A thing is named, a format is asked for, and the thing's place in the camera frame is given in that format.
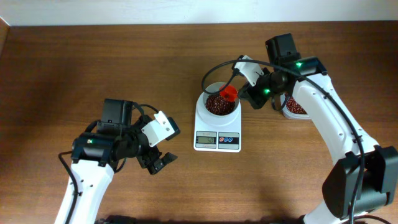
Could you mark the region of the orange measuring scoop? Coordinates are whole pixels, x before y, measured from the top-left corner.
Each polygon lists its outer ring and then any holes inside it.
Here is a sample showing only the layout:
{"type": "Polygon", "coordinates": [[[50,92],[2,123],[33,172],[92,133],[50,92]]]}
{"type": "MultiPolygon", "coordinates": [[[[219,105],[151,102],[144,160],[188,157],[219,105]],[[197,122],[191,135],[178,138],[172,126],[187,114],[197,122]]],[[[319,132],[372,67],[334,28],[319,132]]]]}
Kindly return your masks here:
{"type": "Polygon", "coordinates": [[[238,98],[238,91],[231,84],[228,86],[222,85],[219,94],[224,100],[229,102],[235,102],[238,98]]]}

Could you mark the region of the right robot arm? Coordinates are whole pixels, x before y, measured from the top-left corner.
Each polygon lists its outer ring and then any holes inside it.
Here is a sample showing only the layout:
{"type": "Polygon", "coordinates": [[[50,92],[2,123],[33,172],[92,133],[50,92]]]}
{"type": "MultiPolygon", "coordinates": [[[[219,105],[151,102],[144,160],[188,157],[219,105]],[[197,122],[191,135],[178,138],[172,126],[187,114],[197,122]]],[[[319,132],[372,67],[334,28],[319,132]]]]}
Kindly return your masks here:
{"type": "Polygon", "coordinates": [[[382,147],[354,119],[317,57],[303,58],[291,34],[266,41],[269,62],[240,56],[234,72],[247,83],[238,96],[260,109],[287,94],[309,115],[330,152],[333,169],[322,185],[323,202],[302,223],[353,223],[394,201],[397,149],[382,147]]]}

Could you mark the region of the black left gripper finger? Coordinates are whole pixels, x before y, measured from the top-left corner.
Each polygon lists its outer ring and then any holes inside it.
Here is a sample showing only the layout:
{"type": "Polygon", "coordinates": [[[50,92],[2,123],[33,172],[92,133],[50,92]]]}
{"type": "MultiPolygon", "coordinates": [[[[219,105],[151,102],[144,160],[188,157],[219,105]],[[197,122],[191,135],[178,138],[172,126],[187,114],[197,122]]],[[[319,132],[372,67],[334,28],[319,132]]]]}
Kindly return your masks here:
{"type": "Polygon", "coordinates": [[[157,174],[164,167],[165,167],[165,163],[163,162],[163,160],[157,160],[148,167],[148,171],[150,174],[157,174]]]}
{"type": "Polygon", "coordinates": [[[160,159],[160,165],[170,164],[171,162],[175,161],[177,158],[178,156],[168,152],[164,155],[164,157],[160,159]]]}

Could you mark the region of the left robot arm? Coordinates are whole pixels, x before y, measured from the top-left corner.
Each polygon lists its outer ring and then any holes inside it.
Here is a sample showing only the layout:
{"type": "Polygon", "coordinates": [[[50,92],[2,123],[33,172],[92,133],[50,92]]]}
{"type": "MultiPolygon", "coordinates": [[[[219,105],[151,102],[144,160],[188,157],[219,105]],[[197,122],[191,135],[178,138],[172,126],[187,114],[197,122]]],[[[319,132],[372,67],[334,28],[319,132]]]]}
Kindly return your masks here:
{"type": "Polygon", "coordinates": [[[73,141],[67,164],[58,155],[69,175],[56,223],[94,223],[114,174],[128,158],[136,158],[141,168],[155,175],[176,160],[162,154],[157,144],[169,141],[180,129],[173,118],[156,110],[153,116],[134,101],[106,99],[102,117],[92,122],[73,141]]]}

